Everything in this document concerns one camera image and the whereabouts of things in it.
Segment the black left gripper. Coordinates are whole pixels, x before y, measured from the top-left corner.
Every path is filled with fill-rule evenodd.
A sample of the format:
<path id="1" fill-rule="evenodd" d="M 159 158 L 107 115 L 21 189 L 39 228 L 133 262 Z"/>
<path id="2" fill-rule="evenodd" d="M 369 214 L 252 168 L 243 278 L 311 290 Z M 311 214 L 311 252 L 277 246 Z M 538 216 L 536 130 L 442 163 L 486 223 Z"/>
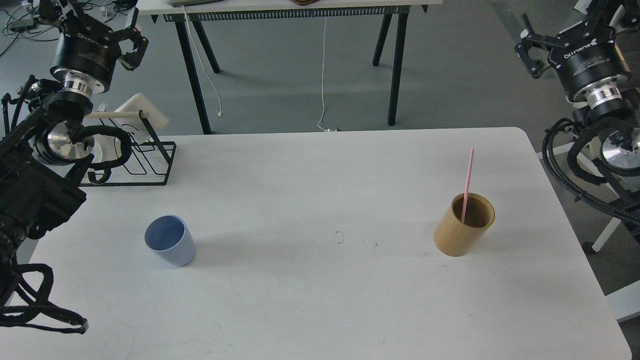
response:
<path id="1" fill-rule="evenodd" d="M 134 71 L 146 54 L 149 41 L 138 30 L 137 19 L 137 7 L 126 14 L 126 27 L 120 30 L 86 14 L 63 19 L 51 75 L 62 81 L 70 73 L 82 74 L 93 80 L 99 94 L 109 91 L 118 59 L 124 69 Z M 119 43 L 125 40 L 132 42 L 132 52 L 122 54 Z"/>

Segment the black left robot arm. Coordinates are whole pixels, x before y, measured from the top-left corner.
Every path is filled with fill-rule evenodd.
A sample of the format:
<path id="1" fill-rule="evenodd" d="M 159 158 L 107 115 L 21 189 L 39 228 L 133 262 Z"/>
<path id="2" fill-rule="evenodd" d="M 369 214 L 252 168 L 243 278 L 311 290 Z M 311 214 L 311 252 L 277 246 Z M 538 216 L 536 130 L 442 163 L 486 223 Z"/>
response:
<path id="1" fill-rule="evenodd" d="M 148 41 L 133 7 L 127 25 L 112 28 L 76 0 L 41 0 L 37 24 L 59 30 L 52 79 L 30 75 L 18 98 L 1 99 L 1 326 L 83 334 L 88 321 L 50 301 L 54 274 L 46 264 L 20 264 L 25 239 L 41 239 L 66 223 L 87 199 L 87 171 L 109 171 L 131 157 L 132 139 L 108 125 L 83 125 L 91 98 L 110 89 L 116 63 L 135 70 Z"/>

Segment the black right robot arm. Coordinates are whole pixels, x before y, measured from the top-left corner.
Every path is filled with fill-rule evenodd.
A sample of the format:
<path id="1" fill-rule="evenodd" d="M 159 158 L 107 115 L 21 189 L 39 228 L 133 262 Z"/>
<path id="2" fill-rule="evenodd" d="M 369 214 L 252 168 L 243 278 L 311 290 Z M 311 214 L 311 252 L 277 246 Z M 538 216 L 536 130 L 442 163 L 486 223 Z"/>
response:
<path id="1" fill-rule="evenodd" d="M 574 105 L 542 141 L 542 162 L 577 201 L 639 230 L 639 11 L 602 9 L 555 35 L 524 28 L 514 46 L 535 79 L 551 69 Z"/>

